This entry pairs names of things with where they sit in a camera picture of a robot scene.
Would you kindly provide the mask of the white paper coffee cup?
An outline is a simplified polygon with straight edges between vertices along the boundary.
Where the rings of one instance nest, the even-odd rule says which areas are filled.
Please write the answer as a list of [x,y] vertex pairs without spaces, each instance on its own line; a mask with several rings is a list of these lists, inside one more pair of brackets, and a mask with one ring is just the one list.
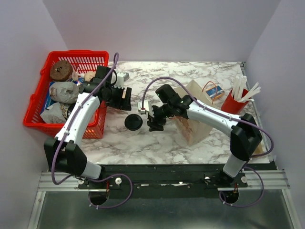
[[142,134],[142,133],[144,133],[144,132],[145,132],[145,129],[144,129],[143,127],[141,127],[141,128],[139,128],[139,129],[137,129],[137,130],[131,131],[130,133],[131,133],[132,135],[138,135],[138,134]]

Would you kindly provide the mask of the black coffee cup lid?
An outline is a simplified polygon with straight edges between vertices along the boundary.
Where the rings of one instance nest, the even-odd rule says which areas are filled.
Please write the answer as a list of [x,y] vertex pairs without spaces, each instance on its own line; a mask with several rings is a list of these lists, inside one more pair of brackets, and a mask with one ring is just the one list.
[[137,131],[143,125],[143,120],[138,114],[130,114],[124,120],[125,127],[130,131]]

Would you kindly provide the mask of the paper takeout bag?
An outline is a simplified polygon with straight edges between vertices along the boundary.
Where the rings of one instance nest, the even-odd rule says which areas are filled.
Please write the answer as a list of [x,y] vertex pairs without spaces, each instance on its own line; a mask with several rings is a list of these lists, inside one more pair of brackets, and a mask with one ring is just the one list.
[[[191,80],[187,85],[186,89],[201,102],[204,102],[207,105],[211,105],[214,108],[219,109],[215,102],[206,94],[206,90],[216,87],[216,84],[212,81],[208,81],[205,86],[200,86],[195,80]],[[212,127],[204,123],[185,119],[183,117],[173,117],[177,128],[180,130],[181,134],[185,138],[189,146],[197,144],[198,142],[205,139],[212,130]]]

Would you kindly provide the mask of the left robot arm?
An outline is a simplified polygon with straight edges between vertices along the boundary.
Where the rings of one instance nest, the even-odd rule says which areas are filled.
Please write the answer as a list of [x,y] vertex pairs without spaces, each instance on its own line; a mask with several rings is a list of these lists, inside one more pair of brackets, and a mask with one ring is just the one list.
[[80,86],[76,104],[63,128],[54,138],[44,143],[44,151],[52,173],[59,171],[72,176],[89,178],[94,188],[102,188],[106,177],[102,167],[88,161],[80,149],[82,137],[91,117],[102,103],[106,106],[130,111],[130,87],[125,87],[129,74],[117,73],[113,68],[99,65],[95,76]]

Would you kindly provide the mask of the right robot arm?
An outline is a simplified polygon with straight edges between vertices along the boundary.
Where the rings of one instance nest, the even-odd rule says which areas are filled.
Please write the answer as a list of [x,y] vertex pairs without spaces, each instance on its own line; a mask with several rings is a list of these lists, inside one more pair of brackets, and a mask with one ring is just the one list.
[[182,117],[204,123],[230,137],[231,155],[219,175],[220,183],[230,187],[236,176],[250,160],[262,141],[262,135],[250,114],[239,116],[213,108],[194,98],[190,93],[183,97],[168,84],[156,90],[161,106],[152,105],[147,100],[141,102],[139,112],[148,115],[147,125],[151,132],[164,130],[166,119]]

